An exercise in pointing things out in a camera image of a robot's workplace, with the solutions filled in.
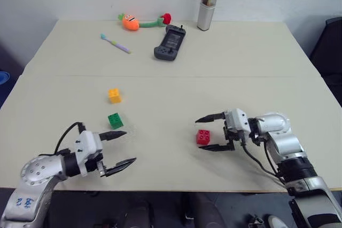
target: red plush flower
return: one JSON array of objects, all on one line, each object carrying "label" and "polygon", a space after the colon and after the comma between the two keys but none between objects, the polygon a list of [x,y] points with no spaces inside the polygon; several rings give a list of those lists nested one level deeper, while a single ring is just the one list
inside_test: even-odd
[{"label": "red plush flower", "polygon": [[162,15],[161,17],[164,18],[164,21],[163,21],[162,23],[164,23],[164,24],[170,24],[170,22],[171,22],[171,14],[165,13],[165,14]]}]

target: black chair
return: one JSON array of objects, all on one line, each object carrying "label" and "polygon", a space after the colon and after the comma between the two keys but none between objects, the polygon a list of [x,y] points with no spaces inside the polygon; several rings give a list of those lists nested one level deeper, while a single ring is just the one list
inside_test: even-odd
[{"label": "black chair", "polygon": [[342,107],[342,17],[325,22],[310,60]]}]

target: red lego block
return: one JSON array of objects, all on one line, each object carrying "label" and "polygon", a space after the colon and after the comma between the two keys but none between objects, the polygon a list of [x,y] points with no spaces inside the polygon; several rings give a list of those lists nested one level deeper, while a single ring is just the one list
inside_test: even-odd
[{"label": "red lego block", "polygon": [[208,145],[210,142],[210,131],[208,130],[198,130],[196,135],[197,144]]}]

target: table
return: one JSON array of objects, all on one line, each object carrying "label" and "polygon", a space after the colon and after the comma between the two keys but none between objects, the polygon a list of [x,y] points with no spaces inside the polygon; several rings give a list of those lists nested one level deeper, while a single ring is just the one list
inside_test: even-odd
[{"label": "table", "polygon": [[[136,55],[120,52],[109,44],[94,46],[104,49],[104,53],[93,61],[90,61],[92,51],[81,48],[77,54],[73,44],[69,45],[69,58],[65,56],[67,47],[61,50],[64,54],[56,55],[57,45],[69,42],[64,41],[63,37],[57,40],[56,31],[62,34],[62,28],[69,32],[78,27],[78,38],[82,37],[81,34],[87,38],[87,28],[92,28],[89,29],[92,32],[98,26],[98,31],[101,31],[106,27],[105,24],[110,28],[111,23],[58,22],[27,66],[0,110],[0,164],[6,167],[0,170],[0,176],[6,177],[6,180],[0,181],[1,187],[15,187],[21,167],[40,153],[52,152],[58,138],[71,123],[82,121],[87,129],[103,132],[110,129],[107,116],[118,112],[125,124],[122,129],[128,134],[104,144],[104,162],[110,167],[126,158],[137,157],[137,161],[112,177],[99,178],[98,173],[93,172],[84,178],[70,178],[60,183],[58,190],[284,191],[238,145],[235,152],[208,152],[196,147],[195,135],[198,129],[210,130],[213,141],[224,140],[223,124],[222,121],[194,124],[194,121],[204,115],[236,107],[243,109],[250,117],[268,111],[286,113],[291,119],[293,132],[307,151],[317,173],[323,176],[330,188],[342,187],[342,174],[331,172],[331,167],[341,167],[342,110],[282,23],[217,22],[208,31],[220,30],[222,27],[228,31],[228,28],[235,27],[238,34],[245,31],[247,35],[249,27],[253,36],[257,35],[257,30],[261,30],[260,37],[264,41],[267,37],[271,39],[282,34],[284,41],[278,44],[282,45],[279,56],[254,56],[260,60],[255,62],[256,66],[259,63],[265,64],[265,59],[271,60],[271,63],[263,72],[247,66],[246,70],[253,75],[239,75],[238,67],[239,70],[244,69],[240,59],[234,61],[236,59],[224,58],[221,54],[219,57],[211,56],[213,64],[199,50],[197,55],[201,56],[197,59],[201,61],[197,62],[197,67],[192,67],[189,62],[193,56],[189,55],[188,59],[188,55],[183,56],[183,51],[192,51],[189,44],[195,40],[190,33],[186,35],[187,40],[184,41],[180,55],[171,63],[149,58],[151,49],[139,43],[149,42],[142,33],[132,33],[140,41],[135,39],[131,46],[126,45],[133,51],[140,48]],[[146,33],[152,38],[152,35],[159,34],[157,29],[146,29]],[[120,35],[127,33],[118,28],[115,32]],[[201,34],[206,35],[201,32],[198,37],[204,37]],[[97,41],[106,43],[88,39],[83,44],[97,45]],[[258,48],[254,42],[251,37],[243,46],[240,45],[240,50],[236,45],[227,49],[242,53],[253,46]],[[267,50],[268,45],[259,48],[259,53],[262,48],[267,53],[271,52]],[[292,64],[292,69],[288,60],[284,61],[283,51],[293,52],[290,60],[298,58],[296,65]],[[241,56],[245,61],[251,59],[246,53]],[[87,60],[86,65],[71,69],[70,66],[76,67],[81,57]],[[110,74],[111,60],[113,66],[120,66],[116,68],[117,74]],[[132,60],[137,64],[129,69]],[[228,65],[234,68],[230,73],[224,73],[222,66]],[[110,104],[107,91],[115,87],[120,89],[123,101]],[[66,137],[62,147],[71,147],[75,137],[74,131]],[[249,142],[248,149],[268,167],[262,148]]]}]

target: plush toy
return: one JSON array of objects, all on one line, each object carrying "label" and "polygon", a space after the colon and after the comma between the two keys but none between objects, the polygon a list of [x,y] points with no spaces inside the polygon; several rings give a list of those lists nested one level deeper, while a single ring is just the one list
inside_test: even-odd
[{"label": "plush toy", "polygon": [[159,17],[156,21],[140,23],[139,20],[130,14],[120,14],[118,16],[119,20],[122,21],[122,25],[129,30],[137,30],[138,28],[151,28],[151,27],[165,27],[171,22],[171,15],[169,13],[165,13],[161,17]]}]

